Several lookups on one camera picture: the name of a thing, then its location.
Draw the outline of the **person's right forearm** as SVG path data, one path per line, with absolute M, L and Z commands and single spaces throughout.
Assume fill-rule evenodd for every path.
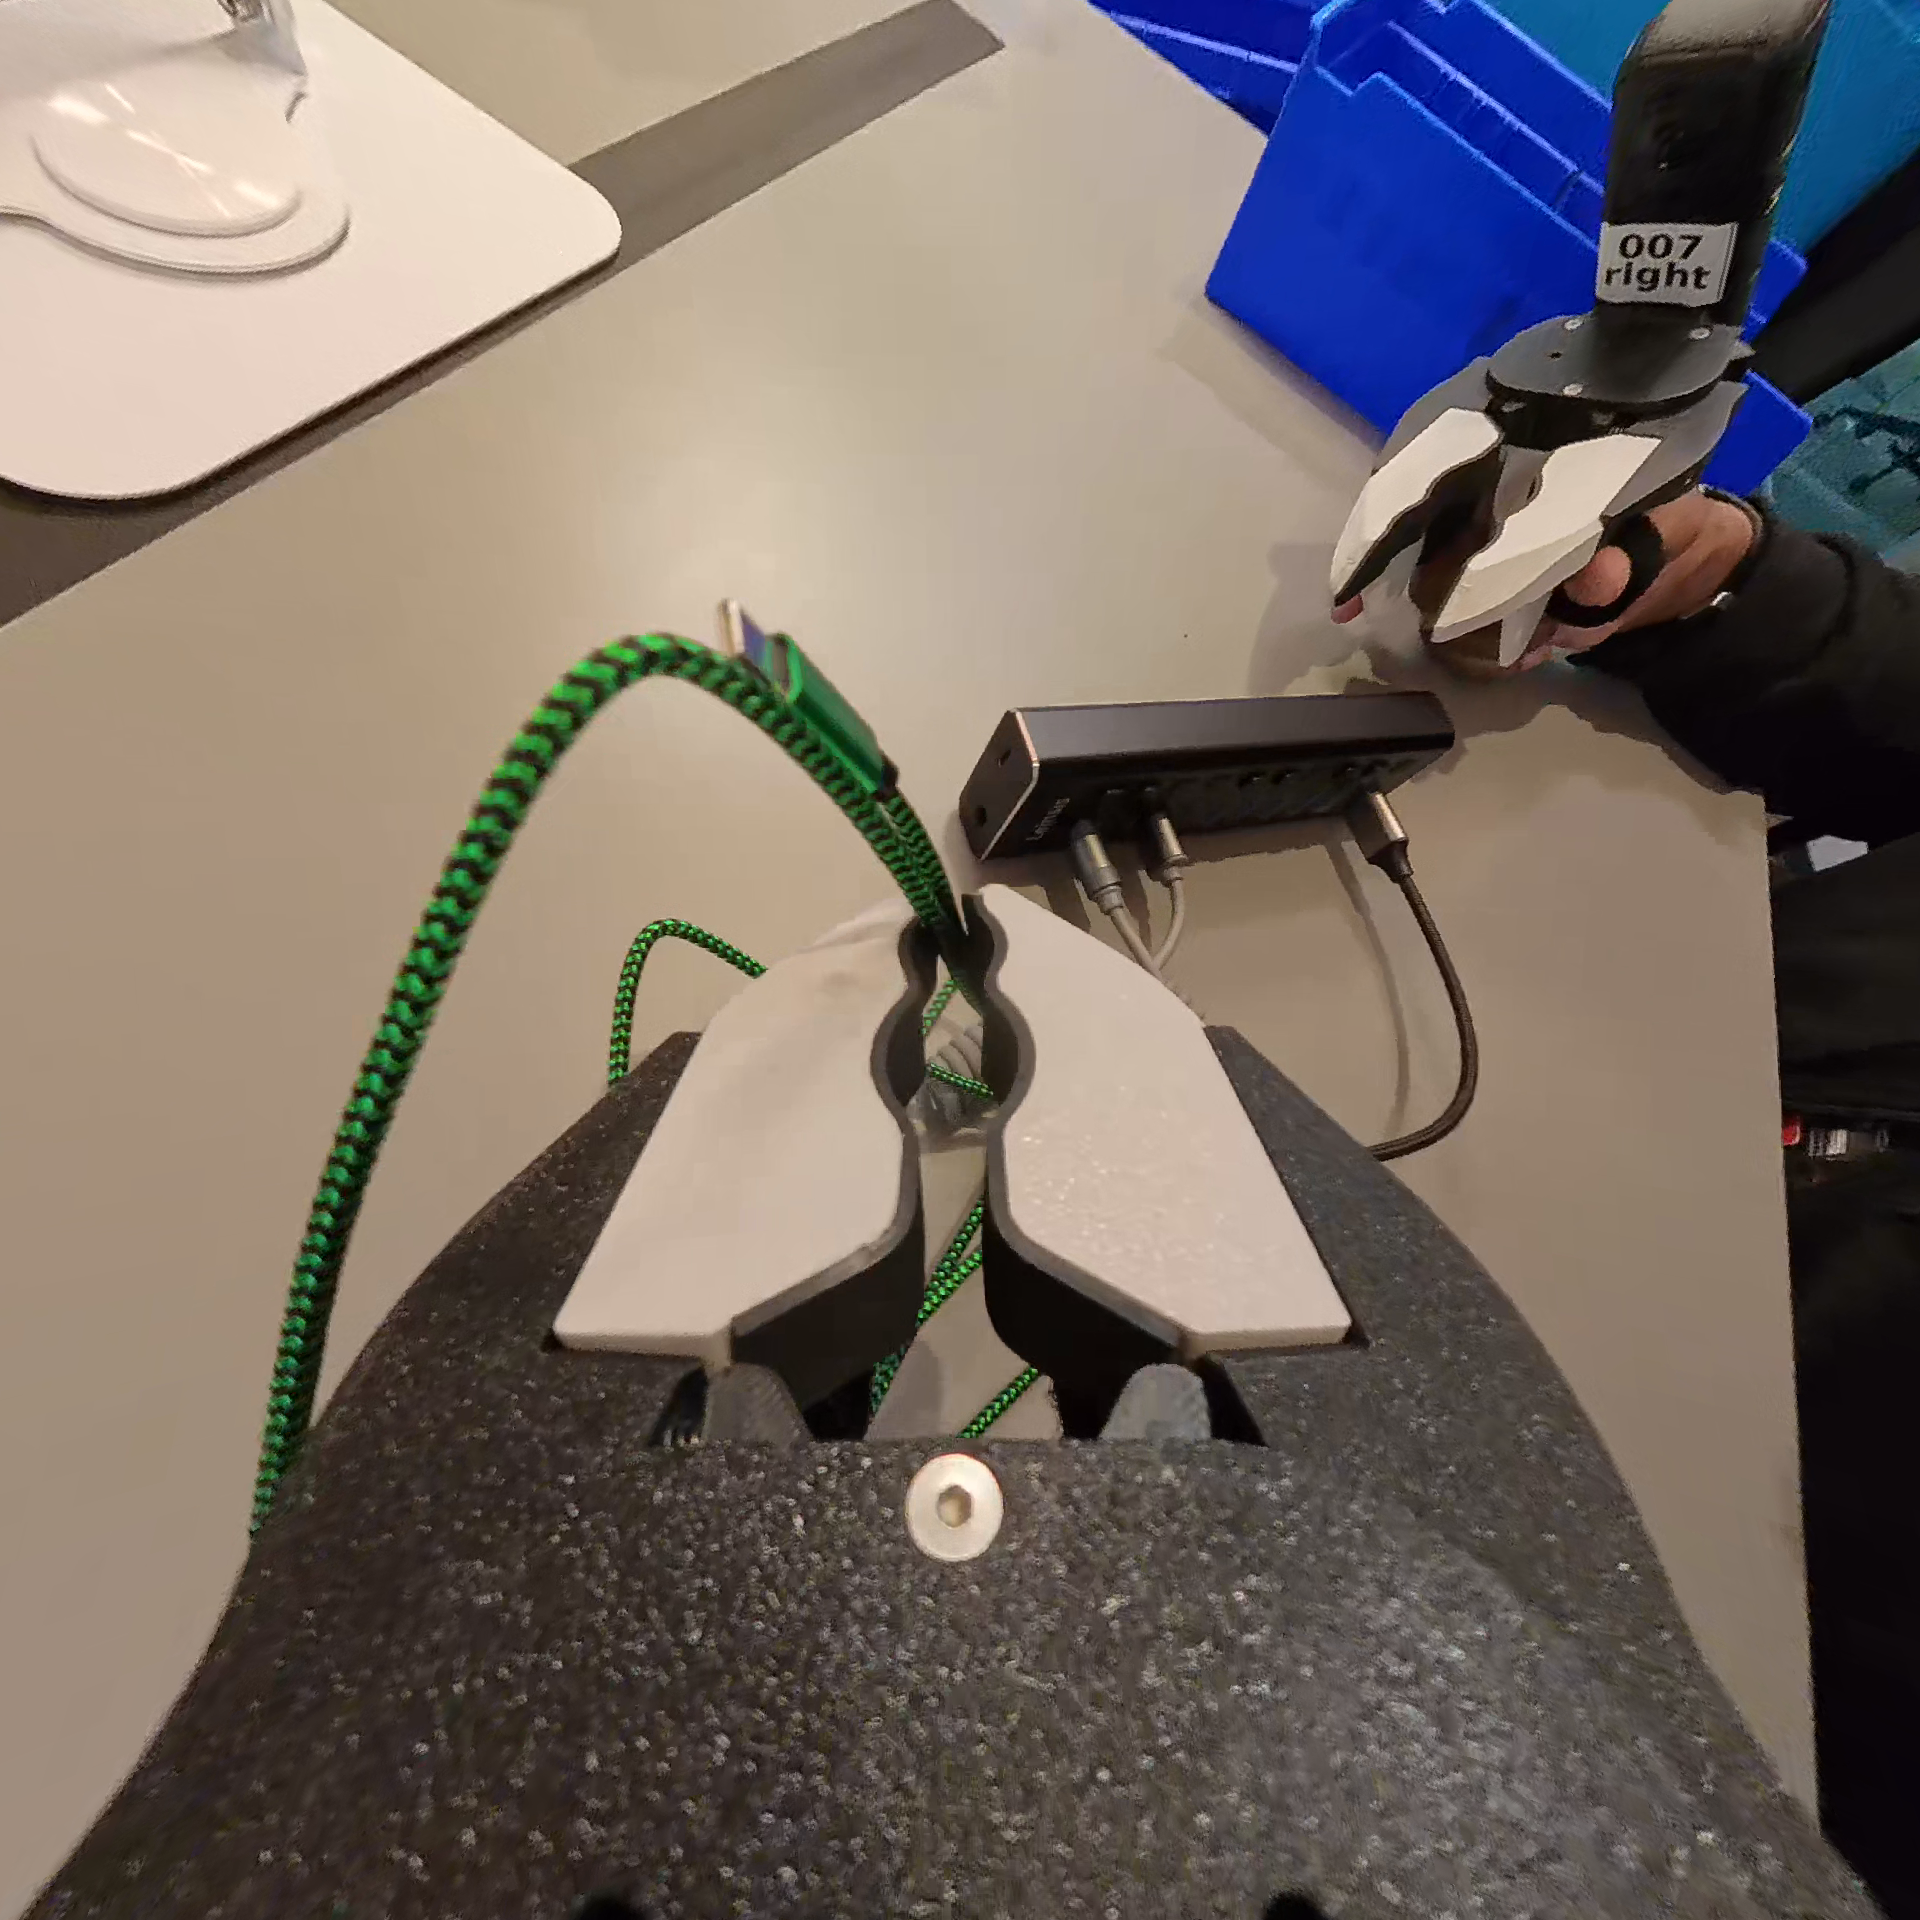
M 1919 829 L 1919 587 L 1876 551 L 1758 515 L 1716 603 L 1576 655 L 1639 692 L 1729 787 L 1811 834 Z

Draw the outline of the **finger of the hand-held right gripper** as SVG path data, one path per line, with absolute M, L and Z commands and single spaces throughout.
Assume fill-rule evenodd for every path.
M 1527 645 L 1556 588 L 1598 551 L 1602 523 L 1661 449 L 1657 437 L 1610 434 L 1552 452 L 1531 498 L 1461 568 L 1432 620 L 1432 642 L 1493 627 L 1499 645 Z
M 1427 620 L 1501 620 L 1479 564 L 1497 531 L 1505 445 L 1484 410 L 1449 406 L 1360 488 L 1332 558 L 1332 609 L 1353 615 L 1406 561 L 1425 578 Z

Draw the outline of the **person's right hand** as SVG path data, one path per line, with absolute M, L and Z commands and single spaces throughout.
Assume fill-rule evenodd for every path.
M 1699 613 L 1708 591 L 1706 564 L 1716 543 L 1716 508 L 1703 498 L 1700 490 L 1679 495 L 1652 511 L 1649 526 L 1659 534 L 1664 568 L 1618 618 L 1585 627 L 1569 627 L 1546 613 L 1529 640 L 1527 653 L 1519 660 L 1505 664 L 1497 659 L 1497 632 L 1490 627 L 1463 640 L 1442 645 L 1438 648 L 1441 664 L 1468 680 L 1512 680 L 1557 659 L 1567 659 L 1600 646 L 1605 640 L 1620 633 L 1664 626 Z M 1412 602 L 1418 602 L 1423 592 L 1432 597 L 1427 588 L 1438 592 L 1438 588 L 1452 584 L 1457 564 L 1461 564 L 1476 548 L 1476 541 L 1487 534 L 1485 512 L 1487 511 L 1461 511 L 1441 520 L 1441 526 L 1454 535 L 1452 546 L 1444 549 L 1444 558 L 1435 558 L 1432 564 L 1418 568 L 1413 584 L 1407 588 Z M 1569 605 L 1602 609 L 1613 605 L 1627 591 L 1632 573 L 1632 555 L 1625 549 L 1618 546 L 1602 546 L 1559 591 Z M 1387 580 L 1382 577 L 1369 592 L 1334 605 L 1332 621 L 1353 621 L 1365 611 L 1378 609 L 1385 600 Z

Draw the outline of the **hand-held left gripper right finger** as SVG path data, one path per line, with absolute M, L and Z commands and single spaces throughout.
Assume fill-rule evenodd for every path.
M 1353 1312 L 1201 1016 L 1008 884 L 970 912 L 999 1094 L 988 1222 L 1011 1263 L 991 1294 L 1002 1339 L 1060 1358 L 1065 1327 L 1013 1331 L 1050 1285 L 1183 1358 L 1344 1341 Z

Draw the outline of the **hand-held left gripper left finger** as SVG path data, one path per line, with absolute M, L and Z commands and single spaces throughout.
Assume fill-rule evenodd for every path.
M 708 1024 L 560 1306 L 572 1352 L 872 1368 L 925 1272 L 921 1010 L 938 949 L 855 916 Z

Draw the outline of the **black wristwatch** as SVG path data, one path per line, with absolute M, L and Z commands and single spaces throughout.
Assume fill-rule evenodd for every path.
M 1708 591 L 1699 609 L 1708 613 L 1724 611 L 1738 602 L 1765 561 L 1771 523 L 1763 506 L 1748 496 L 1720 488 L 1703 488 L 1700 495 L 1716 508 L 1716 543 L 1706 564 Z

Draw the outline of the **black USB hub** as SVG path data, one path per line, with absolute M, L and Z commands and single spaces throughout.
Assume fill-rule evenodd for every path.
M 1427 692 L 1010 708 L 957 818 L 979 861 L 1069 851 L 1073 829 L 1147 844 L 1341 820 L 1450 754 Z

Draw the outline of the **person's black clothing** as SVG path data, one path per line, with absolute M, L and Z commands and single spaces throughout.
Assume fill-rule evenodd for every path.
M 1919 1910 L 1919 842 L 1773 899 L 1820 1823 Z

